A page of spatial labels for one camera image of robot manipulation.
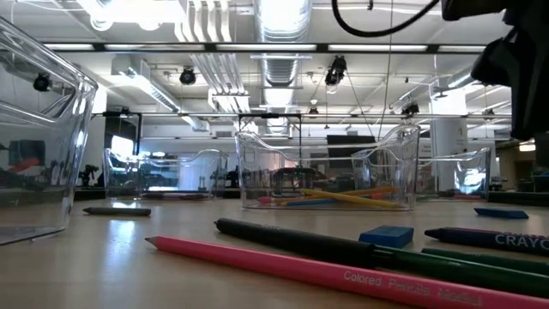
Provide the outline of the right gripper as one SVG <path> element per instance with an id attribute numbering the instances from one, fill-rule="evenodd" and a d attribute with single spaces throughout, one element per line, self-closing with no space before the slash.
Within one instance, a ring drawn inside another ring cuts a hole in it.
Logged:
<path id="1" fill-rule="evenodd" d="M 511 136 L 528 140 L 548 131 L 548 36 L 516 26 L 548 26 L 548 0 L 512 0 L 505 24 L 514 26 L 486 46 L 471 77 L 511 89 Z"/>

